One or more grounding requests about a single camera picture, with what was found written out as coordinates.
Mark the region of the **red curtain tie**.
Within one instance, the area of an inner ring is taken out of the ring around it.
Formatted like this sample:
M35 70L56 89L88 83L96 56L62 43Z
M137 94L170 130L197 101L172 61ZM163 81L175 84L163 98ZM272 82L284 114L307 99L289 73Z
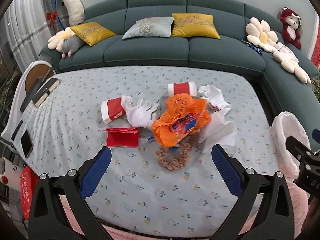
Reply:
M51 12L51 13L47 13L46 14L46 19L49 21L49 26L51 28L55 28L56 27L56 18L57 18L57 11Z

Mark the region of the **black smartphone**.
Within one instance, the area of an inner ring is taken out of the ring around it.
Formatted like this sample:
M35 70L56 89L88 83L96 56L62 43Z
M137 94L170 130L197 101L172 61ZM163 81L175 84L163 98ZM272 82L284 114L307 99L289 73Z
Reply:
M21 136L21 147L25 158L28 158L33 150L33 142L28 130L25 130Z

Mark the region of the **pink fluffy fabric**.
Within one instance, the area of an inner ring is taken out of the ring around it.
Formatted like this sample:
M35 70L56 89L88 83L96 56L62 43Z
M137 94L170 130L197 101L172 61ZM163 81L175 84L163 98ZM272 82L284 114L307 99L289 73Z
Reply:
M298 187L295 183L286 181L291 196L293 213L295 219L295 238L302 232L304 220L307 217L309 210L307 193ZM68 204L67 198L64 195L59 195L61 204L68 218L68 221L74 231L84 235L79 224L74 217L71 208ZM112 236L113 239L156 239L152 237L140 236L136 233L125 232L118 230L114 227L110 227L101 223L104 229Z

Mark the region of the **grey mouse plush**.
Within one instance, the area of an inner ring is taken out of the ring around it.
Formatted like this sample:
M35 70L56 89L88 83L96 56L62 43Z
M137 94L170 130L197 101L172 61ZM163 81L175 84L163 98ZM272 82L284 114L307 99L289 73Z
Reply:
M83 46L85 42L76 35L64 39L62 44L62 58L71 57L72 54L77 52L77 50Z

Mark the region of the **red white cup left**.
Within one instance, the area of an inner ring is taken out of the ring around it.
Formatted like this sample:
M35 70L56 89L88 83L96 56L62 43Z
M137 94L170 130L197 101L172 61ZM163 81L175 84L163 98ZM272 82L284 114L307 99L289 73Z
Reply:
M101 116L105 124L125 115L125 110L121 105L122 97L108 99L101 103Z

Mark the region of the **white tissue paper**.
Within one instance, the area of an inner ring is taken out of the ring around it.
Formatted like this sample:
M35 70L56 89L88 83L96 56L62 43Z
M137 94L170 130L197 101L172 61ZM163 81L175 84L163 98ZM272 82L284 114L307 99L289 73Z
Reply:
M208 154L216 144L226 147L236 146L237 126L234 121L226 121L226 112L214 112L211 120L200 129L199 143L204 143L201 153Z

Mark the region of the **red printed bag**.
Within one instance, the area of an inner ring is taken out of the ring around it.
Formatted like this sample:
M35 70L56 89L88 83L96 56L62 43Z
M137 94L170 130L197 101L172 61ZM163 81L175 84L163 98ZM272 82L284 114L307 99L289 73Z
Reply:
M31 202L34 195L35 187L39 177L34 171L29 167L25 167L21 173L21 206L22 206L22 213L23 218L25 220L29 219L30 209L31 209Z

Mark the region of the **red paper envelope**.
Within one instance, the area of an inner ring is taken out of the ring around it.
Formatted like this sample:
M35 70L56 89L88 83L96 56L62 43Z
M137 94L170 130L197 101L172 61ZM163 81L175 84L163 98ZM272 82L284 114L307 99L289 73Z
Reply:
M107 128L106 146L138 147L140 130L135 127Z

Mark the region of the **white glove right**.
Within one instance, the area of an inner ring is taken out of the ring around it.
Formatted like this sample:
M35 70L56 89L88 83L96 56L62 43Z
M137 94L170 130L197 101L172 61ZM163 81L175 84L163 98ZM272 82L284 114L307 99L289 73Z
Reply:
M206 99L209 105L223 115L226 115L232 108L223 97L222 91L214 85L201 86L198 93L202 99Z

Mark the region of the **white long plush toy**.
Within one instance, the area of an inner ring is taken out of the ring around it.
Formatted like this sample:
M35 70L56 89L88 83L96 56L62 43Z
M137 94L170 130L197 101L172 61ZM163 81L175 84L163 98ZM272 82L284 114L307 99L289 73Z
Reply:
M66 7L70 26L84 23L85 10L80 0L61 0Z

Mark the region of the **light blue cushion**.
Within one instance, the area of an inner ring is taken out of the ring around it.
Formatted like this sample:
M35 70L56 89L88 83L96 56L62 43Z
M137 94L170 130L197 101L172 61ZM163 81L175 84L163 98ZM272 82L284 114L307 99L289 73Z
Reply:
M136 21L122 36L123 40L135 37L170 37L174 18L149 17Z

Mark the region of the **yellow cushion left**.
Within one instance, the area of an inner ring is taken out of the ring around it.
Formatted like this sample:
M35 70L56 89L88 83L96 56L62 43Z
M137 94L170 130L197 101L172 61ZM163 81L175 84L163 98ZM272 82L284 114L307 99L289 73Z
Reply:
M89 46L94 46L107 38L116 36L116 33L103 27L97 22L87 22L74 25L71 26L70 29L78 38L83 40Z

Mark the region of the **red teddy bear plush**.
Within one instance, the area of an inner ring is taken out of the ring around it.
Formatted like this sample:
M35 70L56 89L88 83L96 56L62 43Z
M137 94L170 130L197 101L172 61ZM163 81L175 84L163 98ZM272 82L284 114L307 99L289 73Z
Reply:
M301 50L299 28L301 26L300 16L293 10L283 7L280 15L280 21L283 24L282 37L286 43L294 45L298 50Z

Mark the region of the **white glove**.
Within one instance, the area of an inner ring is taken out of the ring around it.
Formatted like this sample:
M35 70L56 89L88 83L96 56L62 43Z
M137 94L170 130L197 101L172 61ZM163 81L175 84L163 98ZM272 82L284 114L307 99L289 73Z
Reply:
M223 97L222 91L214 85L201 86L198 93L202 99L206 99L209 105L223 115L226 115L232 108Z
M121 97L121 106L125 110L126 118L132 127L151 128L157 119L159 103L152 103L150 100L140 98L135 106L132 105L130 96Z

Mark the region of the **white flower pillow right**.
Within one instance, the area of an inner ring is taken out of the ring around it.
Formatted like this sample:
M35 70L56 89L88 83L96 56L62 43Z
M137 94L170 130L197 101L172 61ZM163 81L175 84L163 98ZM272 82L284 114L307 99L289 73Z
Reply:
M252 17L246 25L245 31L248 42L268 53L276 51L278 36L271 30L270 25L265 20L259 21L257 18Z

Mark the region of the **dark green sectional sofa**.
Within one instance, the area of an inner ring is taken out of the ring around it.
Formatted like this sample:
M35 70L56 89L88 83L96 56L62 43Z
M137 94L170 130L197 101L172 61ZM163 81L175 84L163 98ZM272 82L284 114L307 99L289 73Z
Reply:
M213 16L219 39L209 37L122 36L137 20L201 13ZM178 66L220 70L252 80L265 94L273 115L293 113L307 135L319 129L319 101L312 89L283 70L269 53L259 55L243 43L245 27L255 17L265 20L278 36L283 25L272 15L236 0L106 0L86 8L85 20L97 22L114 37L95 46L83 46L63 59L56 50L42 48L40 54L58 72L106 66Z

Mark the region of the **black notebook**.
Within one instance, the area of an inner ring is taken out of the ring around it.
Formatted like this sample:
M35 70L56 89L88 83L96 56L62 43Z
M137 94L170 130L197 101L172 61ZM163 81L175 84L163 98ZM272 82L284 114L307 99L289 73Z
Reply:
M34 95L32 101L35 107L39 107L45 100L50 96L50 94L55 90L60 84L59 79L50 78Z

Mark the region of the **blue patterned cloth on sofa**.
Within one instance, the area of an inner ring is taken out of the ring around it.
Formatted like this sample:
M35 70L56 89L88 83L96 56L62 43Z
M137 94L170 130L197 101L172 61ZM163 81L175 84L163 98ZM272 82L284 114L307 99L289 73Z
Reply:
M249 48L253 49L255 52L257 52L259 55L262 55L263 54L263 50L261 48L259 48L258 46L254 45L253 43L251 42L248 42L244 39L241 39L241 42L243 44L245 44L246 46L248 46Z

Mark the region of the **red white cup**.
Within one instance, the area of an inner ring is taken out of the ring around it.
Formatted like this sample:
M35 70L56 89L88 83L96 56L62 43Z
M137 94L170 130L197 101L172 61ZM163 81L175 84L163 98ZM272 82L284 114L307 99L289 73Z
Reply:
M125 110L121 105L122 97L108 99L101 103L101 116L105 124L125 115Z
M184 83L170 83L168 84L168 94L173 96L176 94L189 94L190 96L197 96L197 87L194 81Z

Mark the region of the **red white cup right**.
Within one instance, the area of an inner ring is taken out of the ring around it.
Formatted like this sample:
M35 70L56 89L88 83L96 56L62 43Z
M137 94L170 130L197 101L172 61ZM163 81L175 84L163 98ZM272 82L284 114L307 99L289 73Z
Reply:
M173 96L176 94L189 94L190 96L197 96L197 87L194 81L184 83L170 83L168 84L168 94Z

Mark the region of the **yellow cushion right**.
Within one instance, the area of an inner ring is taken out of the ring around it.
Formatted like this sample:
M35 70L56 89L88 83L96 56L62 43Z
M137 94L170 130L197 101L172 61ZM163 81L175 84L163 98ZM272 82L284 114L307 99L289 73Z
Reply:
M220 39L214 26L212 15L200 13L173 13L172 36L175 37L209 37Z

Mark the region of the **white round side table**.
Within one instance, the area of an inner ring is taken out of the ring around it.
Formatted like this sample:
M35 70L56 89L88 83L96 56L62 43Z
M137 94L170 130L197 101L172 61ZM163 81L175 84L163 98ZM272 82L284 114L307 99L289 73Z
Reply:
M9 112L8 122L1 133L1 143L12 152L18 153L15 149L12 136L15 135L16 128L23 113L22 109L25 108L31 100L31 91L35 84L42 84L55 75L53 66L47 61L39 60L32 62L23 72L17 86L14 89L14 97Z

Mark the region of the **floral light blue tablecloth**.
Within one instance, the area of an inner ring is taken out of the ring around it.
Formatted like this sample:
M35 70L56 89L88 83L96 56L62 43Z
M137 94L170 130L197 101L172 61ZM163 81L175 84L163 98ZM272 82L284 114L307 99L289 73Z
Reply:
M264 110L249 82L236 74L182 67L105 67L58 74L59 86L39 107L30 103L14 146L21 136L33 144L25 162L36 174L63 176L93 158L106 143L106 129L127 127L125 118L103 122L101 103L122 95L134 102L157 102L170 83L193 81L214 85L231 104L226 120L235 122L236 144L227 153L244 167L272 175L278 169ZM226 218L236 196L228 191L211 155L191 140L190 161L180 170L159 165L159 145L142 129L139 145L115 147L112 161L87 203L110 224L159 237L208 237Z

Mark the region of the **white glove left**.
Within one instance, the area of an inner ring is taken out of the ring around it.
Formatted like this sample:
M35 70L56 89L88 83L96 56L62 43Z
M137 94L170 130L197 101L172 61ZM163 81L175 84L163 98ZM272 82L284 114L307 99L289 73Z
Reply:
M152 103L150 100L140 98L135 106L132 105L130 96L121 97L121 106L125 110L126 118L132 127L151 128L157 119L159 103Z

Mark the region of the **orange plastic snack bag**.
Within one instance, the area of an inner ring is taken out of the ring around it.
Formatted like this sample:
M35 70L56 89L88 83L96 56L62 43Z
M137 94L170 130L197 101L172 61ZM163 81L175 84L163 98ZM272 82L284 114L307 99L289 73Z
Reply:
M165 101L167 110L152 124L153 136L164 148L176 146L210 122L207 100L187 93L176 94Z

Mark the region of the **yellow cushion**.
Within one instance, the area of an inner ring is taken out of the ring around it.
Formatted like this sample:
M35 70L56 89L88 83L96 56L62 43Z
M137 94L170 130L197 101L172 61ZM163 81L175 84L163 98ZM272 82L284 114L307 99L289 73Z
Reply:
M212 15L200 13L173 13L172 36L175 37L209 37L220 39L214 26Z
M107 38L116 36L116 33L103 27L97 22L87 22L74 25L71 26L70 29L78 38L83 40L89 46L94 46Z

